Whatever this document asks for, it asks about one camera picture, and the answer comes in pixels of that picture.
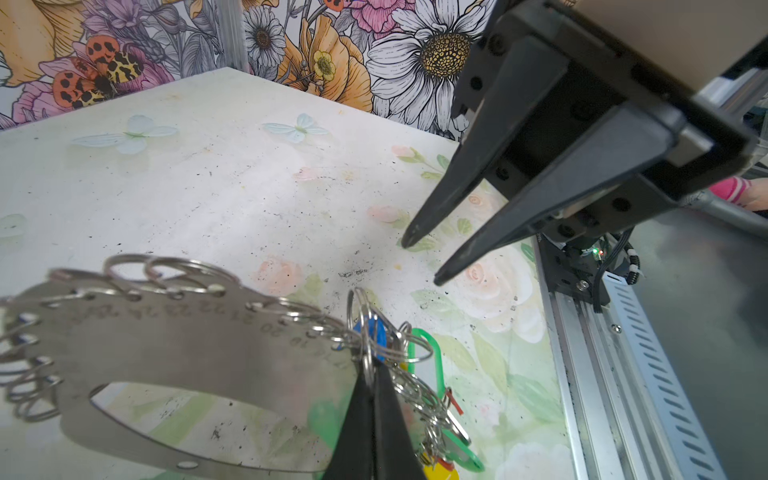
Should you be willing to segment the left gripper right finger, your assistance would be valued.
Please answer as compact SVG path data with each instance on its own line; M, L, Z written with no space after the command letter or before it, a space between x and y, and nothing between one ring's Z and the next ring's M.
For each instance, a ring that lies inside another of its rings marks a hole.
M376 374L373 385L373 478L426 478L414 454L389 374Z

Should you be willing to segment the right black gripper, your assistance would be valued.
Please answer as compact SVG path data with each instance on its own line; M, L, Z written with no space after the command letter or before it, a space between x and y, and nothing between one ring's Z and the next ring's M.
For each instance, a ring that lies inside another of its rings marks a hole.
M673 208L744 167L751 133L584 14L556 1L494 7L453 109L470 127L406 228L410 248L481 181L506 204L434 276L543 233L572 242Z

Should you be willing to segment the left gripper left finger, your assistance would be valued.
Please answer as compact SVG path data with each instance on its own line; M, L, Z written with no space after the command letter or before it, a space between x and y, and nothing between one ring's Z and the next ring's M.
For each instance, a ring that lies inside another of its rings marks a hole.
M374 469L373 395L362 373L323 480L370 480Z

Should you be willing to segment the yellow key tag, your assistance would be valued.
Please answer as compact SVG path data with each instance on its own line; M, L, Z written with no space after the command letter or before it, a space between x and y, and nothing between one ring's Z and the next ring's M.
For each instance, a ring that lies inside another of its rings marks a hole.
M460 475L453 463L437 459L434 464L424 465L423 473L427 480L459 480Z

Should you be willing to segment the key with blue tag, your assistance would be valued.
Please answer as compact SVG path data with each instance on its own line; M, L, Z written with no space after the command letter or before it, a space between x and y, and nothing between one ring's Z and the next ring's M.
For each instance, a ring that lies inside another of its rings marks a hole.
M374 315L367 322L367 327L368 327L368 335L371 337L373 342L378 347L383 347L383 348L389 347L389 344L390 344L389 336L387 332L387 327L385 326L383 320L381 320L378 316ZM361 322L359 320L357 320L354 323L353 330L358 333L362 331ZM382 353L376 353L375 357L380 361L385 360L385 356Z

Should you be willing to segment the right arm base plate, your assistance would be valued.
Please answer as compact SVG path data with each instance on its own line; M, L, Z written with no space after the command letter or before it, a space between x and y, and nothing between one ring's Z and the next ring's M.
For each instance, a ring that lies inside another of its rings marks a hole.
M583 257L580 249L568 245L560 248L543 234L536 237L536 246L546 292L592 305L597 262Z

